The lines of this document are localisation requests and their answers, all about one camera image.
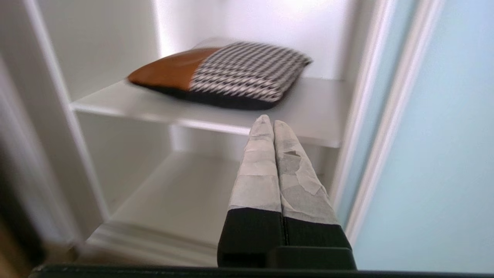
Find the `cushion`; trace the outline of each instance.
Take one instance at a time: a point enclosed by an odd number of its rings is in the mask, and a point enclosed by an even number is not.
[[[286,96],[310,62],[289,48],[236,42],[162,58],[137,69],[128,80],[180,99],[263,110]]]

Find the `white shelving unit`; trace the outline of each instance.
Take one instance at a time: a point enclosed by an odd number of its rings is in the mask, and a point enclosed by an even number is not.
[[[104,223],[89,245],[214,266],[243,147],[261,114],[293,128],[330,189],[374,1],[31,2],[60,101],[75,118],[74,140],[95,176]],[[231,40],[288,46],[314,62],[267,111],[184,102],[125,80],[160,57]]]

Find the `houndstooth fabric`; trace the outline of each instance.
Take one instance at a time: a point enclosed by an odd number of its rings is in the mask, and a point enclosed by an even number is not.
[[[311,62],[293,49],[238,42],[221,48],[196,69],[190,91],[275,102]]]

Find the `white shelf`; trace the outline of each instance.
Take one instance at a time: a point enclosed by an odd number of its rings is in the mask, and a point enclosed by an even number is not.
[[[340,147],[350,93],[343,82],[302,78],[273,109],[241,111],[185,102],[123,80],[71,104],[76,111],[248,135],[261,114],[289,124],[303,143]]]
[[[111,222],[217,246],[239,163],[172,152]]]

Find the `bottom shelf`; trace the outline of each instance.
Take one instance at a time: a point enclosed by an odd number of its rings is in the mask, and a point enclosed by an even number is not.
[[[173,152],[111,222],[216,246],[238,167],[236,161]]]

